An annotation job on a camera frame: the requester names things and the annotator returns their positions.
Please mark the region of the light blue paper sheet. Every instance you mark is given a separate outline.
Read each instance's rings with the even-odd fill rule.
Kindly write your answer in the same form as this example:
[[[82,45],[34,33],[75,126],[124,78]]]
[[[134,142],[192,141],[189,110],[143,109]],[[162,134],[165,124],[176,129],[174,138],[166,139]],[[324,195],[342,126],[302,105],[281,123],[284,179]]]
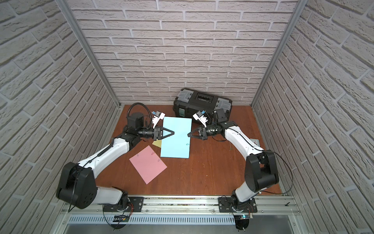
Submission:
[[[162,158],[181,158],[188,159],[190,157],[191,143],[188,133],[191,131],[192,119],[165,117],[163,127],[174,131],[174,135],[162,140],[161,157]]]

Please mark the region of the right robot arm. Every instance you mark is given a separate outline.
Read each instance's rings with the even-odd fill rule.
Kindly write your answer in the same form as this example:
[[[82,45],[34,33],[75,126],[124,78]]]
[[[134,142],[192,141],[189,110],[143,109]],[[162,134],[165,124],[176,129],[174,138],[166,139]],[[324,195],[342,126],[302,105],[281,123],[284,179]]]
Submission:
[[[223,109],[214,111],[211,123],[204,113],[205,111],[197,111],[192,115],[202,125],[188,133],[188,137],[206,140],[210,136],[222,135],[245,159],[245,182],[231,195],[234,205],[251,200],[259,192],[279,182],[275,152],[256,145],[235,122],[228,121]]]

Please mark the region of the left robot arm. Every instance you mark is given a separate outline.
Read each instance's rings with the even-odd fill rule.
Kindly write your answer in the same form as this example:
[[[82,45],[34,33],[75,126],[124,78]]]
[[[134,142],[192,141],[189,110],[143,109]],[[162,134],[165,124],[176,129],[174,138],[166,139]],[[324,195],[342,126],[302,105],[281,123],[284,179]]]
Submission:
[[[162,112],[153,112],[151,126],[144,124],[144,115],[134,113],[127,117],[123,132],[112,139],[109,145],[92,156],[78,162],[69,162],[62,168],[56,197],[73,207],[85,209],[91,204],[112,205],[124,211],[129,206],[128,193],[116,188],[100,187],[95,183],[97,176],[112,162],[133,149],[141,139],[162,140],[164,127],[157,123],[165,117]]]

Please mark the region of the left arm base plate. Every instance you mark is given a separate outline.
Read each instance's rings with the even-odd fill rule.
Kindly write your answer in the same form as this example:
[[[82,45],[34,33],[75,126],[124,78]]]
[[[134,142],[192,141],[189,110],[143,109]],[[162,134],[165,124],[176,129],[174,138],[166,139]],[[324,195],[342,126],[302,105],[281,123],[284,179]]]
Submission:
[[[104,204],[104,212],[130,212],[139,213],[142,210],[144,197],[125,196],[117,204]]]

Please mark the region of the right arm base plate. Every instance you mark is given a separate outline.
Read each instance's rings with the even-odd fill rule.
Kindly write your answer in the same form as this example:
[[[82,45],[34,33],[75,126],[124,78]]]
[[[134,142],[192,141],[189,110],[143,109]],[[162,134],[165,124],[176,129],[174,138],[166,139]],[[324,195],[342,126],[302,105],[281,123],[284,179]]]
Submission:
[[[246,202],[238,202],[234,201],[233,197],[221,196],[218,197],[218,207],[220,213],[253,214],[258,212],[254,198]]]

